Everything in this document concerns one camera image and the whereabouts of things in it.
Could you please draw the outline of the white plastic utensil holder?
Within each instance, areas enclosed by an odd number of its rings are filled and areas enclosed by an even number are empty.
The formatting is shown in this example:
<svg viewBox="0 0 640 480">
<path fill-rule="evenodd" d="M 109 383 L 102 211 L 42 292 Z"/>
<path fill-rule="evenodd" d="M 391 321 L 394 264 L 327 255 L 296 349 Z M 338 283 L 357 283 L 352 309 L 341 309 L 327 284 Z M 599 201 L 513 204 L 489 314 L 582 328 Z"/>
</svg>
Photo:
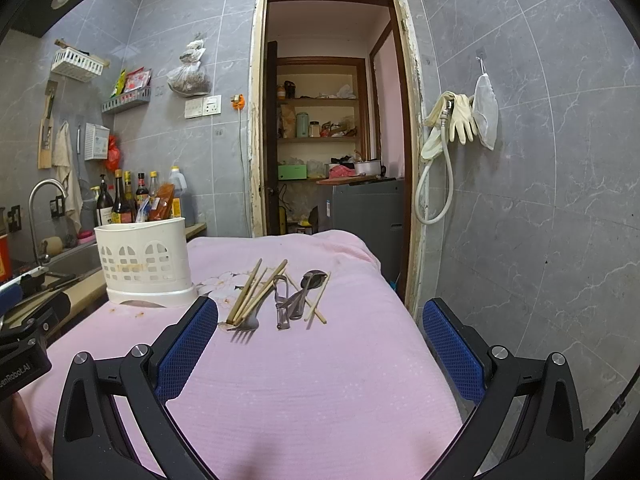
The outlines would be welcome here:
<svg viewBox="0 0 640 480">
<path fill-rule="evenodd" d="M 107 297 L 114 304 L 178 308 L 198 298 L 183 218 L 112 223 L 94 232 Z"/>
</svg>

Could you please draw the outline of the steel spoon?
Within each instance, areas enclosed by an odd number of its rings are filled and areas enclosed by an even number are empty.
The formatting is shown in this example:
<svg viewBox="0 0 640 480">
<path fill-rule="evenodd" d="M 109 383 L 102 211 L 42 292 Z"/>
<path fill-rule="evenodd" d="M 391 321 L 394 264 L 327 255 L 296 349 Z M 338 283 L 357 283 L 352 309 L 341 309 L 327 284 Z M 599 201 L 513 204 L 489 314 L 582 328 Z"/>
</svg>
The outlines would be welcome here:
<svg viewBox="0 0 640 480">
<path fill-rule="evenodd" d="M 286 308 L 291 321 L 297 321 L 303 316 L 308 292 L 321 287 L 327 278 L 328 274 L 321 270 L 310 270 L 303 275 L 299 291 L 292 296 Z"/>
</svg>

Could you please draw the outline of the steel fork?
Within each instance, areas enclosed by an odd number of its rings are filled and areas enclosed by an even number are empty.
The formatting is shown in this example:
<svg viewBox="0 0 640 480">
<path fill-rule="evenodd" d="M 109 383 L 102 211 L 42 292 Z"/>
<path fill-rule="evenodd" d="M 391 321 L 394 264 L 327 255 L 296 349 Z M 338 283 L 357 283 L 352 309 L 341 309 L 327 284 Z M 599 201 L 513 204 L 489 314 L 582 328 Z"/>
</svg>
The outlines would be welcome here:
<svg viewBox="0 0 640 480">
<path fill-rule="evenodd" d="M 239 326 L 232 328 L 232 344 L 248 344 L 250 342 L 254 333 L 256 333 L 256 330 L 259 328 L 258 312 L 259 308 L 254 308 Z"/>
</svg>

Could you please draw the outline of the dark vinegar bottle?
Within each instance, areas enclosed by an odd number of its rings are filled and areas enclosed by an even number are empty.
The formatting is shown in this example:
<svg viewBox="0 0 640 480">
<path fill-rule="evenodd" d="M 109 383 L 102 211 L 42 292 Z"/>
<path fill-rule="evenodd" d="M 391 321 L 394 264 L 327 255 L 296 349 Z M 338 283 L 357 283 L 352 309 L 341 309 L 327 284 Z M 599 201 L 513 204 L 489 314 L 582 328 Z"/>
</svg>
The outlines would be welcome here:
<svg viewBox="0 0 640 480">
<path fill-rule="evenodd" d="M 132 223 L 131 205 L 126 199 L 124 180 L 122 180 L 122 170 L 115 170 L 115 198 L 112 208 L 112 222 L 113 223 Z"/>
</svg>

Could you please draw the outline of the dark soy sauce bottle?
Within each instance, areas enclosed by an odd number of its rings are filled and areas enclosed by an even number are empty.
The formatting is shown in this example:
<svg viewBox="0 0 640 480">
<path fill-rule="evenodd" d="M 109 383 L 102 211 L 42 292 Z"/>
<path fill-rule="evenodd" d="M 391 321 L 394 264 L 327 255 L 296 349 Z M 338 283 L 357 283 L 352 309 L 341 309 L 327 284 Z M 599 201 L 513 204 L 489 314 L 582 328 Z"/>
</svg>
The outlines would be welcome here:
<svg viewBox="0 0 640 480">
<path fill-rule="evenodd" d="M 113 207 L 114 200 L 110 192 L 108 192 L 105 176 L 101 174 L 99 195 L 96 199 L 96 220 L 98 220 L 98 226 L 107 226 L 112 223 Z"/>
</svg>

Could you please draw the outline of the hanging towel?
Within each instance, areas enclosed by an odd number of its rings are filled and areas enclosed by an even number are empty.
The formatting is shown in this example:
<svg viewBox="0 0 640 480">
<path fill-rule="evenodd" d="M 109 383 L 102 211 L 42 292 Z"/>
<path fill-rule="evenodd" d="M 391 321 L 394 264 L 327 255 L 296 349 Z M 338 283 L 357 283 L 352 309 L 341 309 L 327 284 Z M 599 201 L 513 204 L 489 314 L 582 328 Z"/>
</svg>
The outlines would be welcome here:
<svg viewBox="0 0 640 480">
<path fill-rule="evenodd" d="M 75 232 L 79 233 L 81 230 L 82 198 L 73 163 L 72 148 L 70 147 L 70 127 L 68 122 L 63 122 L 55 135 L 52 167 L 55 177 L 62 183 L 66 192 L 65 215 L 73 222 Z"/>
</svg>

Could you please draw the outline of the orange snack bag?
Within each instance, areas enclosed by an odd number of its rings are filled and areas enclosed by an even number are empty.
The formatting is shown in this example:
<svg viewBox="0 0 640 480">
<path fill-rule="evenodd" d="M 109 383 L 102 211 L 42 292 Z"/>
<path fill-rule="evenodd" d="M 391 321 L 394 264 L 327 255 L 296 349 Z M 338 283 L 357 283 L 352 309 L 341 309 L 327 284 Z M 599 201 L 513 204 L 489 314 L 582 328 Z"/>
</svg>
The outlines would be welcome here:
<svg viewBox="0 0 640 480">
<path fill-rule="evenodd" d="M 172 201 L 175 196 L 175 185 L 165 182 L 160 185 L 155 195 L 150 198 L 150 221 L 167 220 L 172 215 Z"/>
</svg>

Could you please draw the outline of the red plastic bag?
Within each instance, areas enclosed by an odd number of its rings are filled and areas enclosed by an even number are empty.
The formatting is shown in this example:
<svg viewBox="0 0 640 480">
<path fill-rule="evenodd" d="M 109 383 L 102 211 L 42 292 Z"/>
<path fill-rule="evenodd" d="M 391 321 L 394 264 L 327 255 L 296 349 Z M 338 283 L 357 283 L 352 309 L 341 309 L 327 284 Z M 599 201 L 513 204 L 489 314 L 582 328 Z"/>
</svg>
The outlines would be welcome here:
<svg viewBox="0 0 640 480">
<path fill-rule="evenodd" d="M 121 160 L 122 152 L 118 146 L 118 137 L 110 134 L 107 141 L 107 155 L 104 160 L 104 167 L 109 172 L 115 172 L 120 168 Z"/>
</svg>

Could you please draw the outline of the large oil jug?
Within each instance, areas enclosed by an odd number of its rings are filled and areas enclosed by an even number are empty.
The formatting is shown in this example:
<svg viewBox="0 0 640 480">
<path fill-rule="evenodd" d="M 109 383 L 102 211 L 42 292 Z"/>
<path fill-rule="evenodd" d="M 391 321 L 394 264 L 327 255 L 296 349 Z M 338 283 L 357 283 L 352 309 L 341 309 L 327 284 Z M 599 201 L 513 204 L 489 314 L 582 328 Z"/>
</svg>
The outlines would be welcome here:
<svg viewBox="0 0 640 480">
<path fill-rule="evenodd" d="M 172 166 L 168 182 L 174 186 L 174 198 L 171 202 L 171 217 L 183 218 L 187 228 L 195 223 L 192 195 L 186 183 L 186 177 L 178 166 Z"/>
</svg>

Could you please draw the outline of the grey cabinet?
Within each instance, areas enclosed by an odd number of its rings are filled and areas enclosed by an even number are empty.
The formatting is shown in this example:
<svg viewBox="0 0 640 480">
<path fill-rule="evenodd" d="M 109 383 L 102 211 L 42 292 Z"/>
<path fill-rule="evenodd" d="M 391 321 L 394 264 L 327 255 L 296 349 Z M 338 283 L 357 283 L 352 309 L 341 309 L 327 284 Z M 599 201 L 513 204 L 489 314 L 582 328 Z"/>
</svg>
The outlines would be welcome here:
<svg viewBox="0 0 640 480">
<path fill-rule="evenodd" d="M 319 230 L 355 234 L 396 283 L 404 242 L 405 182 L 396 179 L 326 186 L 318 199 Z"/>
</svg>

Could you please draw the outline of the hanging mesh bag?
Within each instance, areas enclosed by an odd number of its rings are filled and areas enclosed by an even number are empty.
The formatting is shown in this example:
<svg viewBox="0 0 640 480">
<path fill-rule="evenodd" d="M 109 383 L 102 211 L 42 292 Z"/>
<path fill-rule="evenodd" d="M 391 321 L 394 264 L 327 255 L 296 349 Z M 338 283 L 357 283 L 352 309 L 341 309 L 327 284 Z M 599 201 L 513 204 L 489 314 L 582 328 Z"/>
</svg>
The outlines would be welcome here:
<svg viewBox="0 0 640 480">
<path fill-rule="evenodd" d="M 480 143 L 493 151 L 498 136 L 499 107 L 484 60 L 478 56 L 477 61 L 480 64 L 480 76 L 475 85 L 472 115 L 477 124 Z"/>
</svg>

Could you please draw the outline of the hanging plastic bag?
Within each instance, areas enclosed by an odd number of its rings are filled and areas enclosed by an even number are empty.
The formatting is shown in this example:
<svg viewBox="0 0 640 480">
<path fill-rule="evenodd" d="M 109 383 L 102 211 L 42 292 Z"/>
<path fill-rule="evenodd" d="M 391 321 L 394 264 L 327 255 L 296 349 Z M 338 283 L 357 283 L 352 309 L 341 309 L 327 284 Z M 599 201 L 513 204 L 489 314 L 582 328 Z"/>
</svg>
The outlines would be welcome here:
<svg viewBox="0 0 640 480">
<path fill-rule="evenodd" d="M 212 88 L 212 82 L 202 65 L 206 52 L 205 40 L 196 37 L 189 42 L 180 54 L 180 65 L 167 73 L 168 87 L 178 96 L 206 96 Z"/>
</svg>

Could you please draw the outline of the green box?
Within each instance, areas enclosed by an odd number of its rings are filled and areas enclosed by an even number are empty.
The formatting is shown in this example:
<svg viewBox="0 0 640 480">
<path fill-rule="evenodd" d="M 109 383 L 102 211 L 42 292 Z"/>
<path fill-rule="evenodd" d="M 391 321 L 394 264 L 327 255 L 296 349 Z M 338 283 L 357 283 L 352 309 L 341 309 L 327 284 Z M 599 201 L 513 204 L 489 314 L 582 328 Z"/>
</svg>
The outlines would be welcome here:
<svg viewBox="0 0 640 480">
<path fill-rule="evenodd" d="M 285 164 L 278 166 L 278 179 L 280 181 L 306 180 L 308 177 L 306 164 Z"/>
</svg>

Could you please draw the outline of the grey wall shelf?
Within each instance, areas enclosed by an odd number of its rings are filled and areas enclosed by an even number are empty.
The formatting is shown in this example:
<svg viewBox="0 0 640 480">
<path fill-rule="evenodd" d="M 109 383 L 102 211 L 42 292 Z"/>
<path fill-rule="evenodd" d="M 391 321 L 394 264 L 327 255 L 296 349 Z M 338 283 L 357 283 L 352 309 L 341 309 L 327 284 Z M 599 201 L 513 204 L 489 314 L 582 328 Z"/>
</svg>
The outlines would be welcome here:
<svg viewBox="0 0 640 480">
<path fill-rule="evenodd" d="M 148 104 L 151 99 L 151 87 L 145 86 L 129 92 L 124 92 L 119 96 L 114 96 L 105 101 L 101 106 L 101 112 L 107 115 L 115 115 L 130 110 L 143 104 Z"/>
</svg>

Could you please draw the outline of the wooden wall shelf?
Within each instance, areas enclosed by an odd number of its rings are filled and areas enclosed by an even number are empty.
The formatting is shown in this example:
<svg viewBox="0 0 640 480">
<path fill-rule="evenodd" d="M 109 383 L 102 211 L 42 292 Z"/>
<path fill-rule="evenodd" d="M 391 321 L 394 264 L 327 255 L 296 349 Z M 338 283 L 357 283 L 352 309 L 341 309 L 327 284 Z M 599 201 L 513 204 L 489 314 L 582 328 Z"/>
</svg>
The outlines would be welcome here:
<svg viewBox="0 0 640 480">
<path fill-rule="evenodd" d="M 289 56 L 277 62 L 279 165 L 306 164 L 306 180 L 348 176 L 370 154 L 366 61 L 349 56 Z"/>
</svg>

